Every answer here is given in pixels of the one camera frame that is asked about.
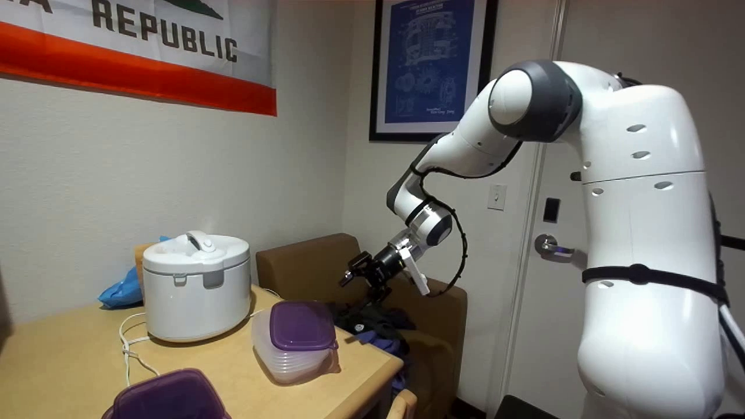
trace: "white rice cooker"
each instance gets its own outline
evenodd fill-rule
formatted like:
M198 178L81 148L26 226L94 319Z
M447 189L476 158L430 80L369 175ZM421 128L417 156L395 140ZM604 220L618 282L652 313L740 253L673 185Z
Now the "white rice cooker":
M239 237L186 233L145 252L150 336L198 341L249 316L249 245Z

